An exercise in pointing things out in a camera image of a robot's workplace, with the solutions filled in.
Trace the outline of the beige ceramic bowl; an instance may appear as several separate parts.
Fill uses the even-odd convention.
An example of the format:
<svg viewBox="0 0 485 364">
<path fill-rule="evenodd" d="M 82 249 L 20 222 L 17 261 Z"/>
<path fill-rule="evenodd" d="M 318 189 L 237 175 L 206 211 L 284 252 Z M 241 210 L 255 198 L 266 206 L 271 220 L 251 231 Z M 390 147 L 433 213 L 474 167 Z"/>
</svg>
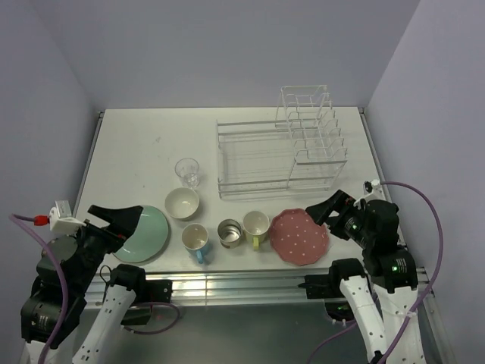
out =
<svg viewBox="0 0 485 364">
<path fill-rule="evenodd" d="M 190 220 L 197 213 L 199 205 L 199 195 L 187 187 L 170 191 L 164 201 L 164 207 L 169 216 L 181 221 Z"/>
</svg>

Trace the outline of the yellow ceramic mug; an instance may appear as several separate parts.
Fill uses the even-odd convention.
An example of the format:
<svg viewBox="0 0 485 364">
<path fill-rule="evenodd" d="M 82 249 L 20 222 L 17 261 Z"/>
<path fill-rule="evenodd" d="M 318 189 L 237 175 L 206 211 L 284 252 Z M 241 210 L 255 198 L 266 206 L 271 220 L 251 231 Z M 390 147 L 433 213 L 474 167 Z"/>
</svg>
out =
<svg viewBox="0 0 485 364">
<path fill-rule="evenodd" d="M 253 250 L 258 251 L 261 243 L 267 236 L 270 219 L 260 211 L 251 211 L 245 214 L 242 220 L 242 227 L 246 235 L 246 239 L 252 246 Z"/>
</svg>

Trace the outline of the blue ceramic mug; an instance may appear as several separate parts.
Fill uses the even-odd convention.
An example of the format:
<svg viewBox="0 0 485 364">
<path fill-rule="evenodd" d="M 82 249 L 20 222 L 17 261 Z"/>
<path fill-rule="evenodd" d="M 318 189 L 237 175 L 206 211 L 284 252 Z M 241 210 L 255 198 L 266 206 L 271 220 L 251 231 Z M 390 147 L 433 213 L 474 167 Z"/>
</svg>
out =
<svg viewBox="0 0 485 364">
<path fill-rule="evenodd" d="M 209 250 L 208 230 L 201 224 L 189 224 L 183 229 L 181 240 L 185 249 L 195 256 L 197 262 L 204 264 Z"/>
</svg>

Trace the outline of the metal tin cup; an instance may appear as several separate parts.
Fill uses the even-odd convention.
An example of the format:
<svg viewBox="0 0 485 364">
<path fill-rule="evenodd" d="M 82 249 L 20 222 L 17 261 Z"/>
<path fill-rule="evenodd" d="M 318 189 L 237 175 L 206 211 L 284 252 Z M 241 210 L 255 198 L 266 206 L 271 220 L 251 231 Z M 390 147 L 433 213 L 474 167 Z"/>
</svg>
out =
<svg viewBox="0 0 485 364">
<path fill-rule="evenodd" d="M 240 244 L 243 230 L 238 221 L 225 219 L 218 225 L 217 235 L 223 247 L 233 249 Z"/>
</svg>

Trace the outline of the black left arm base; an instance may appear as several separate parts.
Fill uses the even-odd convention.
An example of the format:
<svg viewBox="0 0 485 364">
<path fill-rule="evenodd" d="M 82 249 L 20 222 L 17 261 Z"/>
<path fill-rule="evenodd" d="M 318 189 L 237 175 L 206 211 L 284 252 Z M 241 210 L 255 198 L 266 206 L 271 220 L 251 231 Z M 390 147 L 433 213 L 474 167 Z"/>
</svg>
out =
<svg viewBox="0 0 485 364">
<path fill-rule="evenodd" d="M 124 326 L 146 325 L 155 310 L 156 303 L 171 303 L 172 280 L 148 280 L 121 321 Z"/>
</svg>

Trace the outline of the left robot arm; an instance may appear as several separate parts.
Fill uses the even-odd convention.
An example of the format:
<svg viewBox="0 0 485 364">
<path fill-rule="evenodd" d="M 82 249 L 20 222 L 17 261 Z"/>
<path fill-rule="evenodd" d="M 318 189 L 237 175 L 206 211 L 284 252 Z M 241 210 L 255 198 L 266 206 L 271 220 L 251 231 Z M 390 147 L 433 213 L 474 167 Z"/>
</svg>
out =
<svg viewBox="0 0 485 364">
<path fill-rule="evenodd" d="M 30 297 L 20 311 L 21 335 L 32 363 L 104 363 L 127 310 L 148 293 L 142 268 L 121 264 L 113 269 L 102 307 L 80 348 L 73 350 L 86 292 L 104 257 L 117 252 L 134 235 L 143 207 L 107 209 L 92 205 L 88 212 L 107 226 L 97 227 L 74 218 L 67 201 L 57 201 L 48 215 L 31 218 L 35 226 L 48 225 L 58 234 L 51 243 L 25 225 L 26 217 L 10 217 L 45 253 L 36 266 Z"/>
</svg>

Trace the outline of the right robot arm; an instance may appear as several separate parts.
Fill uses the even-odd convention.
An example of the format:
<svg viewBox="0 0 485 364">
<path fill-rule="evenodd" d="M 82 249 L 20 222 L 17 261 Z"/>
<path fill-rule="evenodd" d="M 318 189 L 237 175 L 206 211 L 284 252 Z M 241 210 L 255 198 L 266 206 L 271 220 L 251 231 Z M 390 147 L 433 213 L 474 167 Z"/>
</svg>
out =
<svg viewBox="0 0 485 364">
<path fill-rule="evenodd" d="M 409 251 L 398 244 L 399 208 L 369 195 L 354 199 L 337 190 L 306 208 L 314 223 L 352 240 L 362 260 L 332 263 L 328 287 L 344 296 L 361 332 L 369 363 L 424 363 L 418 317 L 418 276 Z"/>
</svg>

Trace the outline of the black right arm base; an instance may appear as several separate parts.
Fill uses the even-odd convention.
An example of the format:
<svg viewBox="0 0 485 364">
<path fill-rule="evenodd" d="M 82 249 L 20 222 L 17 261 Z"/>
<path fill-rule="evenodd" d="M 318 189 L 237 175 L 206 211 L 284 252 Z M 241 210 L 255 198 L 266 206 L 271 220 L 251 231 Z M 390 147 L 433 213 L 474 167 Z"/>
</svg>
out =
<svg viewBox="0 0 485 364">
<path fill-rule="evenodd" d="M 329 275 L 306 275 L 298 288 L 305 290 L 309 300 L 343 298 L 340 289 L 334 284 Z"/>
</svg>

